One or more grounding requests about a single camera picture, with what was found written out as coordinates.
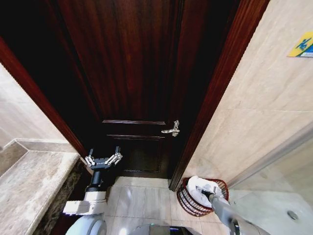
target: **wooden door frame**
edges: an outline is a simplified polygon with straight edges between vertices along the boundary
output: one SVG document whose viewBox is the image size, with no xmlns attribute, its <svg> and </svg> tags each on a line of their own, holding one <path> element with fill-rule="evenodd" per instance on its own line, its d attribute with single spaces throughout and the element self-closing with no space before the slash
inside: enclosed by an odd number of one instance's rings
<svg viewBox="0 0 313 235">
<path fill-rule="evenodd" d="M 170 180 L 170 190 L 177 190 L 183 173 L 219 104 L 268 3 L 269 0 L 240 1 L 211 77 L 210 84 L 206 90 L 204 100 L 191 129 L 182 155 L 179 158 L 173 177 Z M 77 139 L 69 126 L 62 119 L 61 115 L 51 105 L 2 38 L 0 38 L 0 61 L 78 153 L 81 156 L 86 156 L 87 152 L 82 143 Z"/>
<path fill-rule="evenodd" d="M 169 189 L 176 191 L 269 0 L 241 0 Z"/>
</svg>

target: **door handle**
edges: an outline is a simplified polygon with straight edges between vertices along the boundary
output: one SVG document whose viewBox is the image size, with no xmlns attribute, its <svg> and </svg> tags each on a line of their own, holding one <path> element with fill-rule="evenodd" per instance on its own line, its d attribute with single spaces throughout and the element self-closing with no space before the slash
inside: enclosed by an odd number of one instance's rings
<svg viewBox="0 0 313 235">
<path fill-rule="evenodd" d="M 172 133 L 172 136 L 176 137 L 180 130 L 178 129 L 179 121 L 174 121 L 174 127 L 170 130 L 161 130 L 162 133 Z"/>
</svg>

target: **sticker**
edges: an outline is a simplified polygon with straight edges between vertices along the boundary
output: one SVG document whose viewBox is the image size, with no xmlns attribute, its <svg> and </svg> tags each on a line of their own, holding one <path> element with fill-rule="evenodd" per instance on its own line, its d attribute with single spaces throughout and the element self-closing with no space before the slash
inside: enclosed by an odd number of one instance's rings
<svg viewBox="0 0 313 235">
<path fill-rule="evenodd" d="M 313 57 L 313 32 L 305 33 L 288 56 Z"/>
</svg>

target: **shower floor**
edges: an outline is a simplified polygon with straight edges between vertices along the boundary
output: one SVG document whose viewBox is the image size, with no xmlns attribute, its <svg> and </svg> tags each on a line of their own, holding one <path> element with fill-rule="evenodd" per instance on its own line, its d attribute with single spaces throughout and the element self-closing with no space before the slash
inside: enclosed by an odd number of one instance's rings
<svg viewBox="0 0 313 235">
<path fill-rule="evenodd" d="M 230 202 L 245 219 L 271 235 L 311 235 L 313 210 L 297 193 L 230 189 Z M 297 214 L 293 220 L 287 211 Z"/>
</svg>

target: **gray robot arm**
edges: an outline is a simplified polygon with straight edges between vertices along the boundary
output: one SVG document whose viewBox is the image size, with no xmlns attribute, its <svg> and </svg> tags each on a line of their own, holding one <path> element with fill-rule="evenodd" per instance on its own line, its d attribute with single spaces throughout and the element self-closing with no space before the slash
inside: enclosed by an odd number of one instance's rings
<svg viewBox="0 0 313 235">
<path fill-rule="evenodd" d="M 259 226 L 239 216 L 224 198 L 205 190 L 201 190 L 201 192 L 211 202 L 220 221 L 230 229 L 231 235 L 270 235 Z"/>
</svg>

